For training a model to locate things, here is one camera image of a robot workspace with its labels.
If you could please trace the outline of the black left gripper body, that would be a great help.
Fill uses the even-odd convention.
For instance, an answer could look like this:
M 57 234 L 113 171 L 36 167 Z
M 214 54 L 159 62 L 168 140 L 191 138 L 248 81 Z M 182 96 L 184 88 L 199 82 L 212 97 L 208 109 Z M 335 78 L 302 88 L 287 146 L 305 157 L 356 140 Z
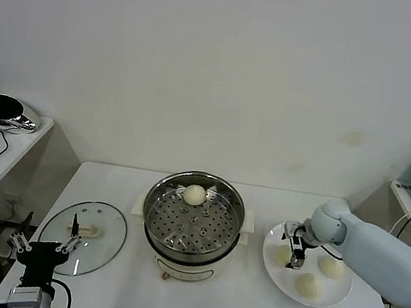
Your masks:
M 50 286 L 55 267 L 65 264 L 69 258 L 57 242 L 30 242 L 30 250 L 17 254 L 18 263 L 24 265 L 21 283 L 38 287 Z

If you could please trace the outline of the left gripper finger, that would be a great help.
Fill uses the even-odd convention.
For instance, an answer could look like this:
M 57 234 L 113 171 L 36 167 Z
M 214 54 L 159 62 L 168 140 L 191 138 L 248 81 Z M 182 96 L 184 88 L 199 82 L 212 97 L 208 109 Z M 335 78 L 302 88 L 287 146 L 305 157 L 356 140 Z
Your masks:
M 34 212 L 28 213 L 27 217 L 20 223 L 17 230 L 11 233 L 9 242 L 14 246 L 17 253 L 31 252 L 32 247 L 25 236 L 25 232 L 28 231 L 31 219 Z
M 79 235 L 79 227 L 77 214 L 75 214 L 72 221 L 72 227 L 70 229 L 70 238 L 60 246 L 57 246 L 57 253 L 70 254 L 80 245 L 81 236 Z

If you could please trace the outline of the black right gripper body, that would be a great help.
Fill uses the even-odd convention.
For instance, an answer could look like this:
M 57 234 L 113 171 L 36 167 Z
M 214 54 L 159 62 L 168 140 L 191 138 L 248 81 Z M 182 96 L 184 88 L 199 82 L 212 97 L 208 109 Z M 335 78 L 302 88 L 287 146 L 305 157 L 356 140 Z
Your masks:
M 305 243 L 300 234 L 294 234 L 292 236 L 291 247 L 294 258 L 305 259 L 305 250 L 308 249 L 308 244 Z

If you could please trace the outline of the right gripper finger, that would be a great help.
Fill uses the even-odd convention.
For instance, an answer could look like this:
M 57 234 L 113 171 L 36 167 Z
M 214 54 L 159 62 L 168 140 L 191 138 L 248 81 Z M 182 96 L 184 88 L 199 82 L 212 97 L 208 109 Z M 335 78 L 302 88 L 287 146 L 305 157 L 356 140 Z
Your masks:
M 300 270 L 305 262 L 305 255 L 303 253 L 291 253 L 289 262 L 285 265 L 288 269 Z

